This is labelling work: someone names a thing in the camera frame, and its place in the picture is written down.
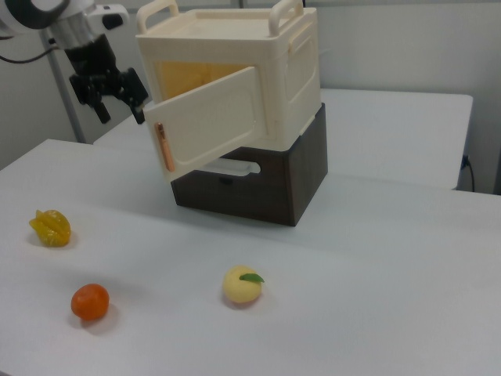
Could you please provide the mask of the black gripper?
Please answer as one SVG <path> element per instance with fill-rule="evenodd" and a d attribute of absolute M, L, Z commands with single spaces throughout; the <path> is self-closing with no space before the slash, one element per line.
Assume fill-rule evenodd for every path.
<path fill-rule="evenodd" d="M 65 49 L 74 69 L 70 76 L 71 86 L 80 104 L 93 107 L 102 124 L 110 120 L 110 114 L 102 102 L 102 96 L 114 96 L 130 108 L 137 124 L 145 121 L 143 107 L 148 92 L 133 68 L 121 72 L 116 56 L 106 35 L 74 49 Z"/>

